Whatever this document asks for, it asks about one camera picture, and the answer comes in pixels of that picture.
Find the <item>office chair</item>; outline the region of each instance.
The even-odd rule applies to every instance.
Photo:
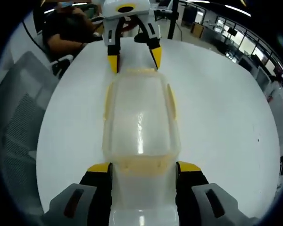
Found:
[[[38,136],[45,110],[58,79],[26,52],[0,84],[0,169],[5,185],[21,212],[43,214],[37,180]]]

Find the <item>desk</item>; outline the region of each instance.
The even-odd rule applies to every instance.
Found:
[[[161,68],[177,99],[179,160],[201,167],[247,216],[262,216],[279,175],[279,140],[265,97],[251,74],[192,44],[161,40]],[[153,68],[145,44],[121,39],[121,71]],[[115,75],[102,41],[70,65],[46,110],[37,149],[37,182],[45,212],[52,198],[79,183],[102,154],[105,92]]]

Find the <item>person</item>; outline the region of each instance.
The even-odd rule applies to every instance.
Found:
[[[87,43],[94,41],[96,26],[72,2],[59,2],[43,27],[43,42],[54,57],[76,56]]]

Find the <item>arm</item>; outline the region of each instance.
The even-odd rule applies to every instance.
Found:
[[[74,54],[85,47],[85,43],[62,40],[59,34],[55,34],[47,41],[50,50],[57,55]]]

